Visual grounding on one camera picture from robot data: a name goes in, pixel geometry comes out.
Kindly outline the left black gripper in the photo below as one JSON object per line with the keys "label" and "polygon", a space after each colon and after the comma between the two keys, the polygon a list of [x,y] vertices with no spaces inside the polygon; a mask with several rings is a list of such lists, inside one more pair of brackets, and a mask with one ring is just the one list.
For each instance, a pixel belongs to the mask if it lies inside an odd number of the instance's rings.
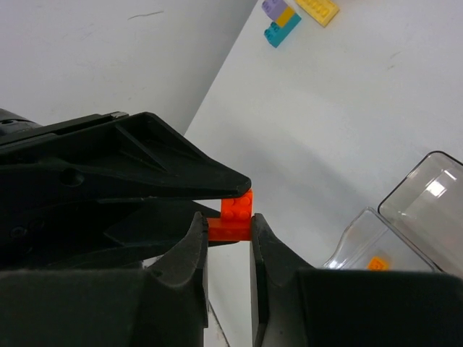
{"label": "left black gripper", "polygon": [[76,159],[89,154],[92,114],[42,127],[1,110],[1,266],[105,268],[101,200],[107,179]]}

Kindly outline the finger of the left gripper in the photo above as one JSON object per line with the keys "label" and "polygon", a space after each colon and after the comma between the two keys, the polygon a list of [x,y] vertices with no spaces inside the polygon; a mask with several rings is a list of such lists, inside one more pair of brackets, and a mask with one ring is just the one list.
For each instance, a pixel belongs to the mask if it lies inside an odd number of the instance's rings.
{"label": "finger of the left gripper", "polygon": [[196,213],[207,219],[211,246],[236,243],[241,231],[234,220],[237,214],[228,211],[231,203],[223,200],[217,211],[193,201],[147,202],[131,213],[113,215],[110,226],[79,227],[65,243],[75,249],[51,267],[122,268],[161,257],[187,235]]}
{"label": "finger of the left gripper", "polygon": [[149,112],[93,114],[1,138],[2,202],[213,200],[250,186]]}

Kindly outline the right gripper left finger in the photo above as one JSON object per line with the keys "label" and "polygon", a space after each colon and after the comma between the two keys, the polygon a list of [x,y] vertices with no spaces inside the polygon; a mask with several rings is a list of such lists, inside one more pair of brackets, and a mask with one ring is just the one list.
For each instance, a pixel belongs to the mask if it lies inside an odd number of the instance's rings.
{"label": "right gripper left finger", "polygon": [[147,268],[1,274],[3,346],[202,346],[208,224]]}

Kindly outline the small orange lego plate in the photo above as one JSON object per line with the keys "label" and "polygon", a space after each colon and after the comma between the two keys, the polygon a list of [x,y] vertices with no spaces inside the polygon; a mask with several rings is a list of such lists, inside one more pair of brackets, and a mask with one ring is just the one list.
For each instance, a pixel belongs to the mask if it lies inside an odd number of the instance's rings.
{"label": "small orange lego plate", "polygon": [[390,268],[389,261],[385,258],[374,256],[370,259],[367,269],[372,271],[385,271]]}

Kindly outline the lilac lego brick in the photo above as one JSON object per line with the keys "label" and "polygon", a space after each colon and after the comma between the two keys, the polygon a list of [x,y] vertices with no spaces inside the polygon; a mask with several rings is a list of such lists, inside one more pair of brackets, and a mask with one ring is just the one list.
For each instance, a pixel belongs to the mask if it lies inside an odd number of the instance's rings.
{"label": "lilac lego brick", "polygon": [[287,7],[285,0],[264,0],[261,5],[262,10],[273,21],[277,20]]}

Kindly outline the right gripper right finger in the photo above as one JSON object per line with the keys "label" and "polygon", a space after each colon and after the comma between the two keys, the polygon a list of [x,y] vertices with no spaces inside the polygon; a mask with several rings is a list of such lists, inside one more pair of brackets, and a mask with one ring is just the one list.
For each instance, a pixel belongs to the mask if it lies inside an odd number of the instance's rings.
{"label": "right gripper right finger", "polygon": [[424,272],[322,270],[250,226],[254,346],[460,346],[462,280]]}

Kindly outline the teal lego brick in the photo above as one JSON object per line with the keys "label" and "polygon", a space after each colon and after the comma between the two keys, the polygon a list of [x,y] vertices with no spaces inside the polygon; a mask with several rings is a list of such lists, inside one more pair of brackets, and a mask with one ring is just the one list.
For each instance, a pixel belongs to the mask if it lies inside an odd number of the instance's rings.
{"label": "teal lego brick", "polygon": [[272,22],[270,26],[264,30],[264,37],[271,46],[277,48],[300,21],[301,17],[298,14],[294,14],[283,27]]}

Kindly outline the long yellow lego plate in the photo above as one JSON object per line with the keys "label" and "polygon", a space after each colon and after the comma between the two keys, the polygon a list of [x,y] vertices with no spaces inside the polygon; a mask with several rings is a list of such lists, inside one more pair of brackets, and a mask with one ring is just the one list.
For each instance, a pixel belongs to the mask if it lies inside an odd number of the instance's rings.
{"label": "long yellow lego plate", "polygon": [[295,2],[322,27],[326,27],[339,13],[339,7],[330,0],[296,0]]}

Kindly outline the orange-yellow lego brick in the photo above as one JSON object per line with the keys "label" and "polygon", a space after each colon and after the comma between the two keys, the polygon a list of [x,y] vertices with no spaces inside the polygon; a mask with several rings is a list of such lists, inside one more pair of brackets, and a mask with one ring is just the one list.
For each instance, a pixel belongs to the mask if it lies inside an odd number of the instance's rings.
{"label": "orange-yellow lego brick", "polygon": [[295,15],[295,11],[291,7],[286,7],[285,10],[277,17],[275,23],[279,27],[284,27],[291,18]]}

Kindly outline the orange lego brick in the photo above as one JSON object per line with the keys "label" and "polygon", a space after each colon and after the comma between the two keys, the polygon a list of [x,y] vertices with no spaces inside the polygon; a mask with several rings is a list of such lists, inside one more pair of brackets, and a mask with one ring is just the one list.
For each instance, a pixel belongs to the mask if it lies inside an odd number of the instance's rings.
{"label": "orange lego brick", "polygon": [[253,192],[249,189],[237,198],[222,199],[220,216],[207,218],[210,241],[251,240]]}

